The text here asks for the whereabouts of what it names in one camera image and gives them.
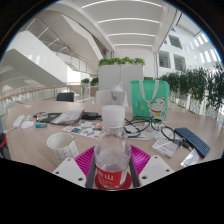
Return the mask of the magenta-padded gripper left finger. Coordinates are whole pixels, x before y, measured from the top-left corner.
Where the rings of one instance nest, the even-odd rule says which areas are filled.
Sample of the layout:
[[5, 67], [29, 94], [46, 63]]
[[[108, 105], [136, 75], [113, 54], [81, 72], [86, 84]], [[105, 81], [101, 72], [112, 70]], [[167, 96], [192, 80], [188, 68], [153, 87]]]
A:
[[66, 158], [54, 171], [76, 185], [91, 189], [95, 178], [94, 148], [87, 149], [75, 158]]

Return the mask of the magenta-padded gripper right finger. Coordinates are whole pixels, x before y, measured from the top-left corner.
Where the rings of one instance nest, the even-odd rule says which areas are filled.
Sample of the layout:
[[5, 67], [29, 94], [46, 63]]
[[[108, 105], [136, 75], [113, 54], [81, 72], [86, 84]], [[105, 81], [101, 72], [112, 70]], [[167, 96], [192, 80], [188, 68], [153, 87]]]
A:
[[131, 146], [131, 178], [134, 187], [142, 187], [157, 181], [173, 170], [158, 156], [150, 156], [141, 149]]

